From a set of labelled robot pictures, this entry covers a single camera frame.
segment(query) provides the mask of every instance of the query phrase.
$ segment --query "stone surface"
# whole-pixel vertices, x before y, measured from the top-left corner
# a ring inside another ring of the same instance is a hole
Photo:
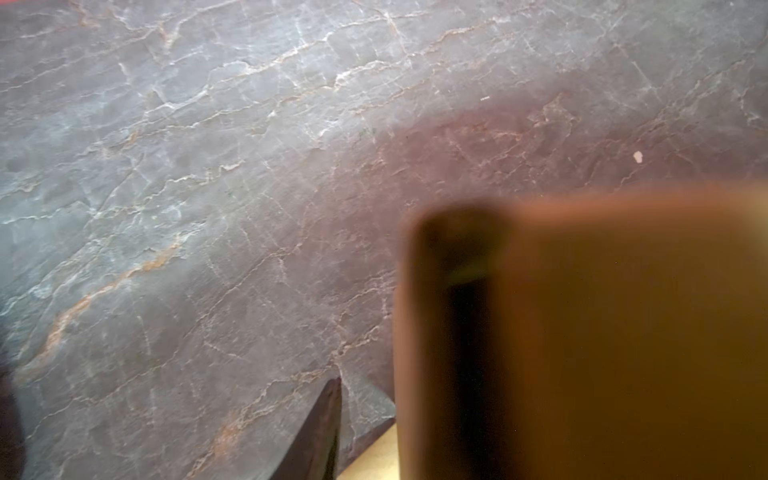
[[[23,478],[265,479],[339,374],[358,454],[394,416],[399,220],[764,177],[766,25],[764,0],[0,6]]]

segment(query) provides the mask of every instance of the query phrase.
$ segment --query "brown blurry object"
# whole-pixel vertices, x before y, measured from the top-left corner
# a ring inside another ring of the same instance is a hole
[[[768,194],[447,207],[395,305],[404,480],[768,478]]]

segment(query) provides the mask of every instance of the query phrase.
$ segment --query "gold surface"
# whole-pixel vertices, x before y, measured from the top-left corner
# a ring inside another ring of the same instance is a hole
[[[386,431],[339,475],[339,480],[399,480],[397,425]]]

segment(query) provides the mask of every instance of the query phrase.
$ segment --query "marble floor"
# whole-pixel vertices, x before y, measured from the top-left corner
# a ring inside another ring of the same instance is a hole
[[[0,5],[6,465],[266,479],[338,375],[347,462],[395,415],[403,216],[765,177],[767,25],[764,0]]]

